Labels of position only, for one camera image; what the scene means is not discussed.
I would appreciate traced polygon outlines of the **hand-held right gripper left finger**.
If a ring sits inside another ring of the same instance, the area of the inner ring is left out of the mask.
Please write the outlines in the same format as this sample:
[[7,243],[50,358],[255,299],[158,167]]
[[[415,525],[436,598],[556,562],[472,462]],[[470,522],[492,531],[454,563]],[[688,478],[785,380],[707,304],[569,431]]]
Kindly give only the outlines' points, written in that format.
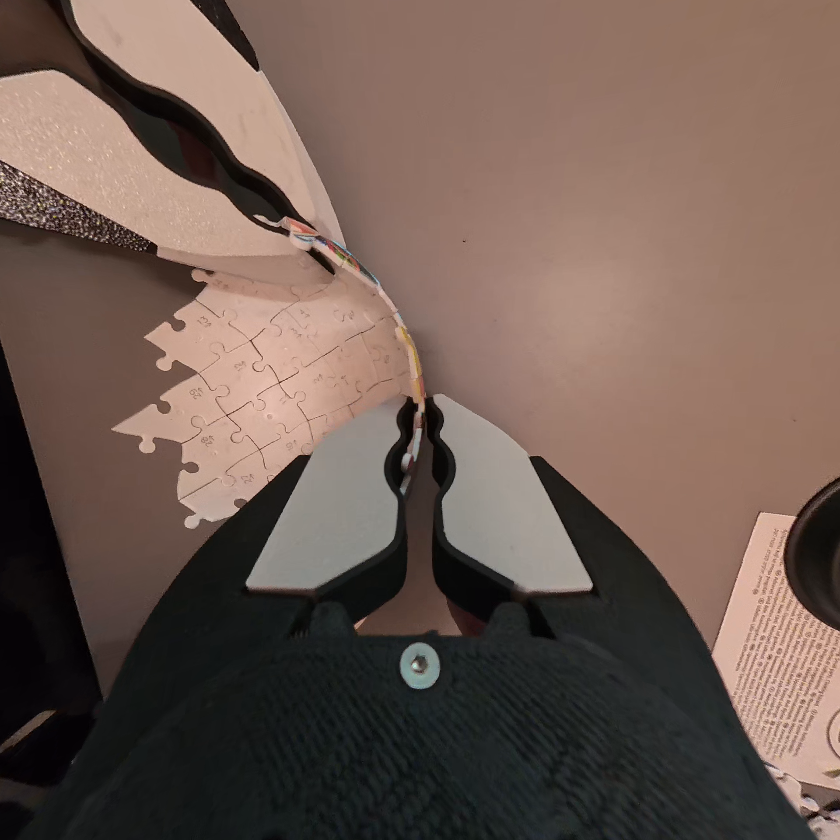
[[402,462],[415,407],[393,397],[314,449],[250,572],[249,592],[336,602],[357,623],[402,589]]

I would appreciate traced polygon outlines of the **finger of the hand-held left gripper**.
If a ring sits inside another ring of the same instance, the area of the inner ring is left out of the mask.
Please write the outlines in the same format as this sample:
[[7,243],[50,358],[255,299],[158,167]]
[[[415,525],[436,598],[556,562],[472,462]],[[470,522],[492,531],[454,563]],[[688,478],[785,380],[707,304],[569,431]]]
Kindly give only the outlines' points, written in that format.
[[269,284],[332,280],[301,245],[157,161],[115,109],[57,70],[2,78],[1,157],[148,239],[163,259]]
[[63,2],[113,103],[158,161],[224,198],[233,250],[205,267],[276,277],[302,255],[333,274],[340,225],[301,138],[225,2]]

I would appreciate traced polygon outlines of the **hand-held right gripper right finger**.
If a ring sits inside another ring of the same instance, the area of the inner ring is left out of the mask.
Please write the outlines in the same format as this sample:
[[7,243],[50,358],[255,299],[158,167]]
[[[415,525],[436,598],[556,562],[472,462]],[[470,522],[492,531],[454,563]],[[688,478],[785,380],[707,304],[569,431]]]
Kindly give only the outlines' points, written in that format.
[[519,443],[442,393],[427,403],[427,435],[437,482],[434,579],[450,602],[487,623],[503,603],[594,591]]

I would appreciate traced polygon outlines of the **partly built white puzzle ball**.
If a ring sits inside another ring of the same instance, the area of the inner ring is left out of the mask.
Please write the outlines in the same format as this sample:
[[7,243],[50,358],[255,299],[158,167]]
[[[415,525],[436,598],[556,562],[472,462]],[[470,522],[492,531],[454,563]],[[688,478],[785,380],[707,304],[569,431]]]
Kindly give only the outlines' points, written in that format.
[[195,268],[194,301],[145,338],[192,374],[113,431],[182,447],[176,497],[184,525],[230,518],[301,455],[394,397],[414,404],[397,467],[406,492],[425,420],[417,347],[382,284],[345,247],[289,218],[275,224],[298,250],[278,283]]

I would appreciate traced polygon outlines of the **pile of white puzzle pieces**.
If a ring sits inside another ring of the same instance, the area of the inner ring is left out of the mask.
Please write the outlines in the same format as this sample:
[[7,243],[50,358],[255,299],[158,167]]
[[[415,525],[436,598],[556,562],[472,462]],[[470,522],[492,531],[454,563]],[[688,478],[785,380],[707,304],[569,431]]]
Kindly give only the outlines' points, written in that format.
[[821,805],[809,795],[794,776],[764,761],[765,769],[773,778],[788,802],[805,820],[815,838],[839,838],[839,801],[834,799]]

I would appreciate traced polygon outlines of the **person's black clothing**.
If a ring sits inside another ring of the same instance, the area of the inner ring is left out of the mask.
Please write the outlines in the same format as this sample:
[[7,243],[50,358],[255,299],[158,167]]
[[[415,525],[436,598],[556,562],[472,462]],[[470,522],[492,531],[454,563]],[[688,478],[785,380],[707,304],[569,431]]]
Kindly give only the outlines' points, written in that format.
[[18,398],[1,355],[2,779],[59,783],[102,699]]

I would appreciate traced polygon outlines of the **white printed paper leaflet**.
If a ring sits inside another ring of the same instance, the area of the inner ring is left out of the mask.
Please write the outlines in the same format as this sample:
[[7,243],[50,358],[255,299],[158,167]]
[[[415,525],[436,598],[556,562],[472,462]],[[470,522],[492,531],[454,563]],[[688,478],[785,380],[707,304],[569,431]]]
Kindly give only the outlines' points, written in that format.
[[839,633],[784,571],[793,516],[754,524],[712,656],[753,747],[805,784],[839,789]]

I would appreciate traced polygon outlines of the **black round stand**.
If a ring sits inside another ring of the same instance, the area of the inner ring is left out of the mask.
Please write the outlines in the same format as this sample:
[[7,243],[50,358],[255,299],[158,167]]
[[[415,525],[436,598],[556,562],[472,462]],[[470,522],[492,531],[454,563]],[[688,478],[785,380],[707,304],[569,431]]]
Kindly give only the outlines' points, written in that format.
[[839,630],[839,479],[796,515],[784,548],[787,581],[804,609]]

